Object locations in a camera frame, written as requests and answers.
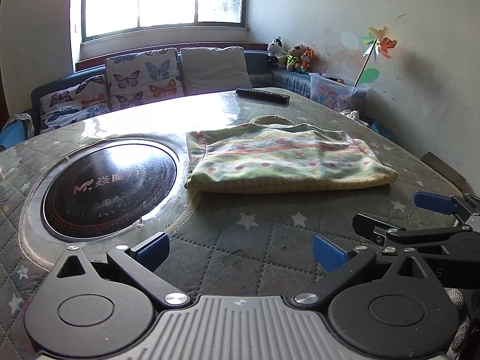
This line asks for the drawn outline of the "colourful striped baby garment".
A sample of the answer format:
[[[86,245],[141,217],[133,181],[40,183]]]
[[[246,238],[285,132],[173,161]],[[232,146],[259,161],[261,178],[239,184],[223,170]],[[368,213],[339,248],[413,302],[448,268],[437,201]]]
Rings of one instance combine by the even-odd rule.
[[[245,124],[186,135],[185,187],[219,194],[368,189],[397,172],[343,131],[260,116]]]

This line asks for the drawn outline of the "black induction cooktop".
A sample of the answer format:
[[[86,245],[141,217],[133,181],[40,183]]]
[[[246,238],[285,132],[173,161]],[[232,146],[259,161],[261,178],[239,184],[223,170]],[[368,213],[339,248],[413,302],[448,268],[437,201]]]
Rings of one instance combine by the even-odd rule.
[[[160,143],[95,145],[51,181],[42,199],[42,222],[65,241],[110,236],[160,205],[176,177],[173,152]]]

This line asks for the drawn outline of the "clear plastic storage box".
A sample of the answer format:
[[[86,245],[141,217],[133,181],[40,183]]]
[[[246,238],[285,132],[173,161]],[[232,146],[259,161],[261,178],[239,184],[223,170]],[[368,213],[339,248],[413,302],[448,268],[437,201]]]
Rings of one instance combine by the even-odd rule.
[[[361,111],[369,88],[331,74],[310,73],[310,99],[334,111]]]

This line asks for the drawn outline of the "black remote control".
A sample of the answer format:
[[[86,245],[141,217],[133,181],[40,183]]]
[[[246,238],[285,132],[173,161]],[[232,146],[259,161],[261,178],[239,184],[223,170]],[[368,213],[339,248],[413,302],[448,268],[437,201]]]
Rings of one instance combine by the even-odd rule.
[[[274,92],[265,91],[255,88],[237,88],[235,94],[242,98],[249,98],[253,100],[272,102],[280,105],[288,105],[290,102],[290,96],[285,94],[278,94]]]

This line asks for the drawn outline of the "lying butterfly print cushion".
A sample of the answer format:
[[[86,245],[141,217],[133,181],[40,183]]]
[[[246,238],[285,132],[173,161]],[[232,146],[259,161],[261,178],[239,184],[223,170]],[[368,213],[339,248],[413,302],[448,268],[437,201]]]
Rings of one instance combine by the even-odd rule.
[[[92,76],[78,85],[40,98],[40,133],[109,113],[104,75]]]

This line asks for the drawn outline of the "colourful paper pinwheel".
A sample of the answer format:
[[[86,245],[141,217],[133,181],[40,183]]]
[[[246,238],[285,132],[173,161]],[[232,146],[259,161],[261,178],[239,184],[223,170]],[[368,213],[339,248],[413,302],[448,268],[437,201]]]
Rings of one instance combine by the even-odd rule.
[[[376,80],[379,76],[379,72],[376,68],[371,68],[371,72],[366,73],[369,61],[372,59],[374,63],[377,63],[377,59],[380,55],[385,59],[392,59],[391,51],[398,44],[395,39],[390,37],[390,30],[386,26],[383,28],[369,27],[368,35],[360,38],[360,41],[362,41],[367,48],[363,53],[363,65],[355,78],[355,87]]]

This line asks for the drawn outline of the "blue grey cloth on sofa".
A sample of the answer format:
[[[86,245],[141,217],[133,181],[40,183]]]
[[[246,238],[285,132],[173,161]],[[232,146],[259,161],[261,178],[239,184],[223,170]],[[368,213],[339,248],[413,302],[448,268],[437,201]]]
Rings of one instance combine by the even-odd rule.
[[[32,116],[23,112],[11,116],[0,135],[0,150],[4,151],[34,136],[35,130]]]

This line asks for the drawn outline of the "orange green plush toy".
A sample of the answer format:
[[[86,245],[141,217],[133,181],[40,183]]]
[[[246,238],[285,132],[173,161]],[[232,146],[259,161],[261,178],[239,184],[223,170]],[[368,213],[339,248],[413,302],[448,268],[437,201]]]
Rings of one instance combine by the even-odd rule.
[[[300,68],[299,68],[299,71],[301,73],[308,73],[310,72],[310,68],[312,66],[312,63],[314,62],[315,60],[315,53],[314,53],[314,50],[310,47],[307,47],[304,51],[304,53],[301,55],[300,59],[301,59],[301,64],[300,64]]]

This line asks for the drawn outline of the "upright butterfly print cushion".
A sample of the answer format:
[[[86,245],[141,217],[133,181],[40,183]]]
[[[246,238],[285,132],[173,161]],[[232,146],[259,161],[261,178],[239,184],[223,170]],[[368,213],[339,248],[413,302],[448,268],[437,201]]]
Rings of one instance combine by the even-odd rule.
[[[185,95],[174,48],[108,58],[105,69],[111,111]]]

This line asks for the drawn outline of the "brown plush toy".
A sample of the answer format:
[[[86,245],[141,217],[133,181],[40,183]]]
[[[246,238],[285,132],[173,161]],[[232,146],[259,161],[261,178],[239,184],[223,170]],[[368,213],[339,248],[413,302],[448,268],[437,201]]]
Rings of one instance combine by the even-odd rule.
[[[304,54],[305,46],[298,43],[296,46],[288,50],[286,56],[286,69],[289,72],[298,72],[302,65],[302,55]]]

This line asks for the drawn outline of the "plain beige cushion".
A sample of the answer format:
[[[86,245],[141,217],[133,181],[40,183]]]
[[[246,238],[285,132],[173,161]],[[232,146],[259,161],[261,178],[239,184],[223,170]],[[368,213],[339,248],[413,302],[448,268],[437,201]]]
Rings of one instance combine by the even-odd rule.
[[[241,47],[181,48],[180,57],[188,95],[252,88]]]

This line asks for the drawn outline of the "black white plush toy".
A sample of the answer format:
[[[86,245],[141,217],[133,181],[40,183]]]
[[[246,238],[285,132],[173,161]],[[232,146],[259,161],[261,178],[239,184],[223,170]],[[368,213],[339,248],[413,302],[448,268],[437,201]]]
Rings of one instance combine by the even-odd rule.
[[[280,37],[274,38],[268,44],[268,62],[272,66],[276,66],[281,69],[287,68],[287,52],[284,51],[282,41]]]

